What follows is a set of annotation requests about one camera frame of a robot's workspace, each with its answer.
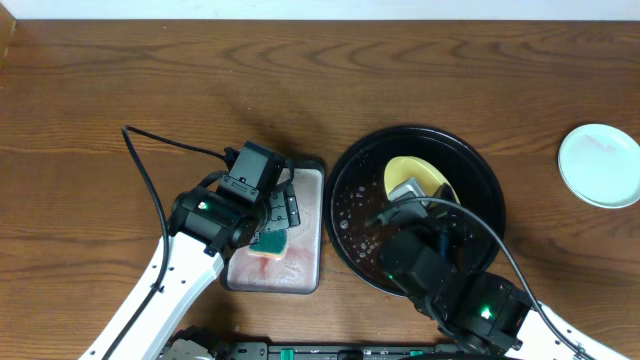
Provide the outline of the green yellow sponge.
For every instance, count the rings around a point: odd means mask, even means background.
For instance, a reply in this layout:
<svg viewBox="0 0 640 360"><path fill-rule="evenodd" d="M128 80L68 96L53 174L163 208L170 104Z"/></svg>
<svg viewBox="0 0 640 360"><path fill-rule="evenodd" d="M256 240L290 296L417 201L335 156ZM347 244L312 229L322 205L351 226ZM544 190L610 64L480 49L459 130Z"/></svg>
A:
<svg viewBox="0 0 640 360"><path fill-rule="evenodd" d="M258 241L249 246L248 253L252 256L279 260L284 256L286 249L287 232L277 230L260 233Z"/></svg>

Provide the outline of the yellow plate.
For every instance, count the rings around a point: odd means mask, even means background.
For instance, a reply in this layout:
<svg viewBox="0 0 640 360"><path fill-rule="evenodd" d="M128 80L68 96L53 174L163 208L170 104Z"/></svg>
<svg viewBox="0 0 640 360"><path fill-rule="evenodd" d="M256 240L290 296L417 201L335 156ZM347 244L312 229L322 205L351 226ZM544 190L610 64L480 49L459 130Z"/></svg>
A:
<svg viewBox="0 0 640 360"><path fill-rule="evenodd" d="M398 156L391 159L384 170L384 187L388 200L391 192L406 180L415 177L420 188L433 195L443 184L452 185L446 177L431 163L415 156Z"/></svg>

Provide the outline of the light blue plate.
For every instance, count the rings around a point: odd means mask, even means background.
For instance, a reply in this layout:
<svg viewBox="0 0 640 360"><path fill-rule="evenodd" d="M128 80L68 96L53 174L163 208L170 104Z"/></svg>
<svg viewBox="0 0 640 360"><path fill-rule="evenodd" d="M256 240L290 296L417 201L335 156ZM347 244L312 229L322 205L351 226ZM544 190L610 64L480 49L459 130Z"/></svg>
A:
<svg viewBox="0 0 640 360"><path fill-rule="evenodd" d="M639 144L618 128L575 128L563 139L557 164L567 188L592 206L619 209L639 201Z"/></svg>

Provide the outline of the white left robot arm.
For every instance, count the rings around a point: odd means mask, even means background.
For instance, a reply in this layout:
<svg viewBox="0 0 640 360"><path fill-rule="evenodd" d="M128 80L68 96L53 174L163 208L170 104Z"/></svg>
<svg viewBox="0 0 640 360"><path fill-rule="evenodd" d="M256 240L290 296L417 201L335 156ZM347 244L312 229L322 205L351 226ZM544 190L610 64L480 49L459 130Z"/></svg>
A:
<svg viewBox="0 0 640 360"><path fill-rule="evenodd" d="M318 286L323 181L215 172L181 193L141 278L86 359L155 359L214 281L234 291L310 294Z"/></svg>

